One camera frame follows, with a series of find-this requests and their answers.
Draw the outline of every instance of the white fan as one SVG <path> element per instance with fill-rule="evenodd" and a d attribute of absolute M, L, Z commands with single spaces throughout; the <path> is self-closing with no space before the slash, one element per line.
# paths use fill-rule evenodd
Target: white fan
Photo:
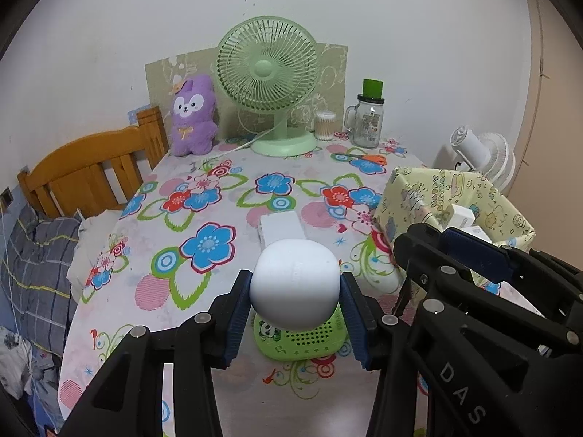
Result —
<path fill-rule="evenodd" d="M 516 158 L 506 138 L 499 133 L 475 135 L 466 126 L 460 126 L 450 138 L 452 149 L 472 170 L 481 172 L 502 191 L 512 179 Z"/>

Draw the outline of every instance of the jar handle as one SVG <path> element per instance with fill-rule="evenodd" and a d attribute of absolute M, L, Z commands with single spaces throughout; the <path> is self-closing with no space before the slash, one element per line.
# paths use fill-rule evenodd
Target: jar handle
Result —
<path fill-rule="evenodd" d="M 352 133 L 355 128 L 356 107 L 357 105 L 349 106 L 344 114 L 344 127 L 347 133 Z"/>

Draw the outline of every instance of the fan base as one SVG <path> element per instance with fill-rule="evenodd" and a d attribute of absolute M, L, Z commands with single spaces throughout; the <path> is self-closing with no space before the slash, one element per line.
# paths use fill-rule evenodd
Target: fan base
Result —
<path fill-rule="evenodd" d="M 251 144 L 255 153 L 276 158 L 298 156 L 315 148 L 316 138 L 303 128 L 288 128 L 287 138 L 284 139 L 275 139 L 273 133 L 269 133 Z"/>

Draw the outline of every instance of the yellow bow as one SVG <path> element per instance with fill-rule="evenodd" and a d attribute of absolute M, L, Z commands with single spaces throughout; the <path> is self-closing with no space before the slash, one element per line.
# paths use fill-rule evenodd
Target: yellow bow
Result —
<path fill-rule="evenodd" d="M 192 126 L 189 126 L 187 128 L 179 128 L 179 133 L 182 135 L 182 138 L 180 139 L 185 139 L 186 135 L 192 133 L 194 131 L 194 128 Z"/>

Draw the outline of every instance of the robotic arm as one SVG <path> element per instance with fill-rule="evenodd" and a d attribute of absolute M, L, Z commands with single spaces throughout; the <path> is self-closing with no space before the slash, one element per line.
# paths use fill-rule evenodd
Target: robotic arm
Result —
<path fill-rule="evenodd" d="M 407 275 L 393 314 L 363 296 L 352 274 L 340 283 L 355 358 L 381 370 L 367 437 L 413 435 L 418 372 L 430 389 L 428 436 L 581 435 L 581 271 L 426 224 L 399 236 L 394 252 Z M 510 283 L 544 317 L 476 287 L 470 268 Z M 162 369 L 174 363 L 176 435 L 222 436 L 211 368 L 225 369 L 237 354 L 251 276 L 241 271 L 229 294 L 178 328 L 134 327 L 59 435 L 161 437 Z M 414 285 L 426 297 L 409 327 L 399 317 Z"/>

